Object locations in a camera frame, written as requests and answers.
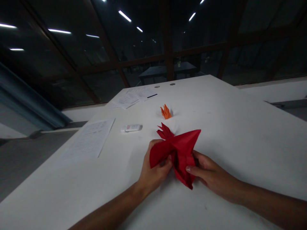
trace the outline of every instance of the red paper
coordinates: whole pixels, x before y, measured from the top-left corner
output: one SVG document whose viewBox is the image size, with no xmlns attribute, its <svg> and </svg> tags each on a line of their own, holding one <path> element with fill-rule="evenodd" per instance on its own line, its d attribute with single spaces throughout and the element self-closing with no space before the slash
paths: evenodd
<svg viewBox="0 0 307 230">
<path fill-rule="evenodd" d="M 150 167 L 155 167 L 164 161 L 168 155 L 171 155 L 176 177 L 185 186 L 193 189 L 192 183 L 195 179 L 195 176 L 188 173 L 185 168 L 188 165 L 195 166 L 192 150 L 201 130 L 197 129 L 178 136 L 174 136 L 169 128 L 163 123 L 162 127 L 160 128 L 163 131 L 158 130 L 157 133 L 161 138 L 166 140 L 155 144 L 150 150 Z"/>
</svg>

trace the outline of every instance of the curtain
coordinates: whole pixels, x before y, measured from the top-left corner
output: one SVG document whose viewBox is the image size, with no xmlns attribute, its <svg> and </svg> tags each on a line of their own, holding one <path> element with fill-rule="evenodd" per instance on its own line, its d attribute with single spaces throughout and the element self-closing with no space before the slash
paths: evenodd
<svg viewBox="0 0 307 230">
<path fill-rule="evenodd" d="M 64 127 L 72 121 L 1 62 L 0 102 L 42 130 Z"/>
</svg>

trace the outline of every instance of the person's right hand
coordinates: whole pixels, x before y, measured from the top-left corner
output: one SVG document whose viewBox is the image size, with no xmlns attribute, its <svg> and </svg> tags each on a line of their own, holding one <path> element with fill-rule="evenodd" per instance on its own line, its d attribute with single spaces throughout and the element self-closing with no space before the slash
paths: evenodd
<svg viewBox="0 0 307 230">
<path fill-rule="evenodd" d="M 193 156 L 198 159 L 199 166 L 187 166 L 186 171 L 199 177 L 205 186 L 225 200 L 239 204 L 245 183 L 230 175 L 211 158 L 195 150 Z"/>
</svg>

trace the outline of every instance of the white wall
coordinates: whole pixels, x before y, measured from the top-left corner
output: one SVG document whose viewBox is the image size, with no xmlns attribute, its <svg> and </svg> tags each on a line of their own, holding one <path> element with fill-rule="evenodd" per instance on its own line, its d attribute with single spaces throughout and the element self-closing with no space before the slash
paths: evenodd
<svg viewBox="0 0 307 230">
<path fill-rule="evenodd" d="M 242 85 L 237 88 L 270 103 L 301 100 L 307 96 L 307 77 Z"/>
<path fill-rule="evenodd" d="M 88 106 L 83 108 L 73 108 L 73 109 L 65 109 L 62 111 L 63 114 L 72 119 L 73 122 L 77 121 L 88 121 L 90 120 L 96 113 L 102 110 L 104 105 L 99 106 Z"/>
<path fill-rule="evenodd" d="M 0 123 L 0 139 L 14 139 L 25 137 L 27 136 Z"/>
<path fill-rule="evenodd" d="M 24 138 L 39 130 L 20 114 L 0 103 L 0 138 Z"/>
</svg>

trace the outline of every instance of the finger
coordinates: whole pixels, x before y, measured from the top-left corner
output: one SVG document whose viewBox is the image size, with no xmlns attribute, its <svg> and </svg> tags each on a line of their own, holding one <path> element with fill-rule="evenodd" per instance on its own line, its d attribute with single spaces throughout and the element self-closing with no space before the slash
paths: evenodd
<svg viewBox="0 0 307 230">
<path fill-rule="evenodd" d="M 164 140 L 162 140 L 162 139 L 151 140 L 151 141 L 149 142 L 148 149 L 151 149 L 155 144 L 157 144 L 157 143 L 159 143 L 159 142 L 162 142 L 162 141 L 164 141 Z"/>
<path fill-rule="evenodd" d="M 195 166 L 187 166 L 186 171 L 194 176 L 200 177 L 204 180 L 206 180 L 206 178 L 208 178 L 210 176 L 210 174 L 212 173 L 211 171 L 208 170 L 203 170 L 199 167 L 195 167 Z"/>
<path fill-rule="evenodd" d="M 192 151 L 192 154 L 195 158 L 198 159 L 198 162 L 204 169 L 216 170 L 219 168 L 219 165 L 215 163 L 210 157 L 203 155 L 195 150 Z"/>
<path fill-rule="evenodd" d="M 165 161 L 165 164 L 160 166 L 159 170 L 163 172 L 163 174 L 167 174 L 172 168 L 172 160 L 171 155 L 169 155 Z"/>
</svg>

